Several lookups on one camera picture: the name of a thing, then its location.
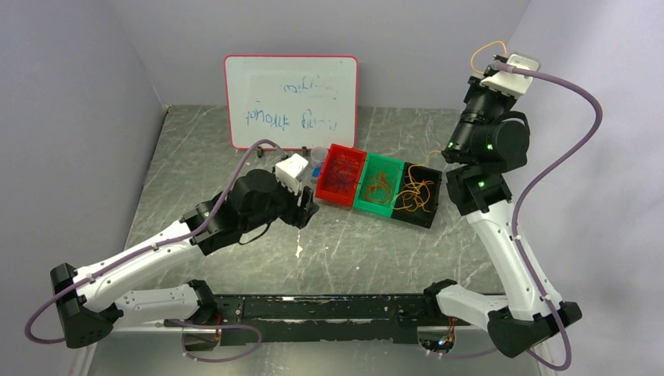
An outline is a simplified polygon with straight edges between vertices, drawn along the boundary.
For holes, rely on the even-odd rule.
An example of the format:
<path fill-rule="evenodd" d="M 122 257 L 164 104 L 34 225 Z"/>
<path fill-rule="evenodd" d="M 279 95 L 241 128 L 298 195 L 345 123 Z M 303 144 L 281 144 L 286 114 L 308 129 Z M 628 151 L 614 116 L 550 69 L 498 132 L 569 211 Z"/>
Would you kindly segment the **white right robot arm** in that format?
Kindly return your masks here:
<path fill-rule="evenodd" d="M 453 280 L 424 291 L 424 318 L 442 324 L 453 317 L 486 331 L 498 352 L 515 358 L 582 318 L 545 280 L 523 236 L 517 234 L 512 193 L 503 174 L 525 166 L 530 127 L 512 108 L 506 86 L 472 75 L 465 108 L 441 152 L 456 165 L 446 173 L 449 199 L 483 243 L 503 285 L 503 295 L 483 295 Z"/>

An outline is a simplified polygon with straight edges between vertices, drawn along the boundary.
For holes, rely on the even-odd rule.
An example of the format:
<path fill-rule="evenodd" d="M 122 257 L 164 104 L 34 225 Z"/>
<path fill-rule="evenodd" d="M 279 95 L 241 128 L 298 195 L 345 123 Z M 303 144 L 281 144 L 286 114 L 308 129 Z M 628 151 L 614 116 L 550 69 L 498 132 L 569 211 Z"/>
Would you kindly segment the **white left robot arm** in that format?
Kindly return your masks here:
<path fill-rule="evenodd" d="M 312 189 L 302 182 L 307 170 L 287 162 L 272 171 L 252 169 L 228 193 L 199 203 L 148 240 L 90 266 L 64 263 L 52 269 L 66 346 L 82 348 L 114 329 L 155 320 L 212 324 L 218 305 L 204 281 L 147 291 L 137 286 L 181 263 L 242 244 L 245 233 L 268 229 L 277 219 L 299 229 L 307 226 L 319 209 Z"/>

